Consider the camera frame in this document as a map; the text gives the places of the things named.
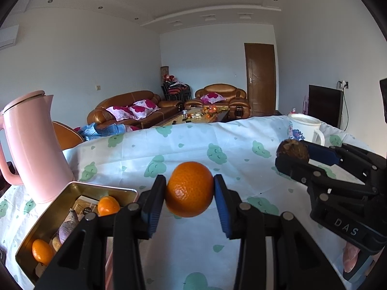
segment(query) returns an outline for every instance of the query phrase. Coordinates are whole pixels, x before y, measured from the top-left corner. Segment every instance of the orange fruit held by gripper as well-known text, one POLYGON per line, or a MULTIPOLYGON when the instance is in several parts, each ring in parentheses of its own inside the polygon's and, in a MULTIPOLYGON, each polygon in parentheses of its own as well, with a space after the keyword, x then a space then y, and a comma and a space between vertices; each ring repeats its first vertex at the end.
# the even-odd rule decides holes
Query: orange fruit held by gripper
POLYGON ((112 196, 104 196, 98 202, 98 213, 100 216, 115 214, 119 211, 119 203, 112 196))
POLYGON ((214 180, 201 163, 179 164, 169 179, 165 203, 169 211, 180 217, 194 217, 205 211, 214 196, 214 180))
POLYGON ((37 262, 47 266, 54 256, 54 251, 46 241, 37 239, 32 243, 32 255, 37 262))

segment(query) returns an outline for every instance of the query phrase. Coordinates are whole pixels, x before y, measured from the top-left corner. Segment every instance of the pink kettle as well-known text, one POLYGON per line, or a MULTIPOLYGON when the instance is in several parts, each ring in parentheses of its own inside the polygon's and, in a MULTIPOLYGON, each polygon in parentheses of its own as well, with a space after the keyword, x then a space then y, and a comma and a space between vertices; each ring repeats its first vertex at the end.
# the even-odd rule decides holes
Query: pink kettle
POLYGON ((0 115, 0 130, 5 130, 19 175, 9 170, 0 145, 1 172, 8 183, 25 185, 35 203, 53 201, 74 180, 52 125, 52 99, 43 90, 31 92, 10 102, 0 115))

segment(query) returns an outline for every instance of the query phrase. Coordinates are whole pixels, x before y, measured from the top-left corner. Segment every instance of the white mug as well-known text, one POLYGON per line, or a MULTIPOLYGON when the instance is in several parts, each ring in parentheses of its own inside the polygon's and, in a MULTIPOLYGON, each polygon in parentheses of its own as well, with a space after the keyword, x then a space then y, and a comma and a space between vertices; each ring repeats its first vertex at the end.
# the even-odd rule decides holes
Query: white mug
POLYGON ((319 130, 321 121, 314 117, 301 113, 289 114, 288 135, 290 139, 297 141, 308 141, 324 146, 324 134, 319 130))

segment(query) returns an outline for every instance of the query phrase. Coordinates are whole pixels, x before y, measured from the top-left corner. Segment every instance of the white tablecloth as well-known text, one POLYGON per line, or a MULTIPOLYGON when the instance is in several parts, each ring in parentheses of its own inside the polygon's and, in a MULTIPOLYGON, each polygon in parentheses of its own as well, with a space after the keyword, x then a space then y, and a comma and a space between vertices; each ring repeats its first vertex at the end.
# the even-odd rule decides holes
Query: white tablecloth
MULTIPOLYGON (((342 271, 345 242, 310 219, 306 187, 278 173, 274 166, 275 151, 287 138, 288 125, 285 116, 181 124, 100 138, 64 153, 77 180, 139 192, 150 189, 157 174, 168 180, 179 163, 198 161, 213 174, 222 174, 229 189, 260 210, 294 213, 337 271, 342 271)), ((332 126, 323 124, 321 131, 325 146, 346 142, 368 148, 332 126)), ((354 181, 339 167, 321 166, 330 177, 354 181)), ((25 290, 33 285, 16 263, 15 254, 47 206, 36 206, 23 186, 12 186, 0 198, 0 247, 7 251, 8 270, 25 290)), ((194 218, 175 217, 164 206, 157 232, 140 244, 140 252, 149 290, 233 289, 239 241, 225 237, 214 200, 194 218)))

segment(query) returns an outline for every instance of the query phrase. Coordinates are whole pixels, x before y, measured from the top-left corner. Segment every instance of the metal tray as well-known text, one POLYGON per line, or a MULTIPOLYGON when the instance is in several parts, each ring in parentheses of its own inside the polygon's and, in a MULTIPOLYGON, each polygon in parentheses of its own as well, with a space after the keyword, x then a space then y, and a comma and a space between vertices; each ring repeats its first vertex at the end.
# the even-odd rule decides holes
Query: metal tray
POLYGON ((134 189, 115 188, 83 182, 70 182, 67 184, 65 189, 38 218, 16 252, 16 262, 34 285, 39 278, 35 273, 38 262, 32 256, 32 243, 36 239, 42 239, 49 243, 67 217, 68 210, 81 195, 97 200, 110 195, 118 201, 121 207, 138 199, 138 193, 134 189))

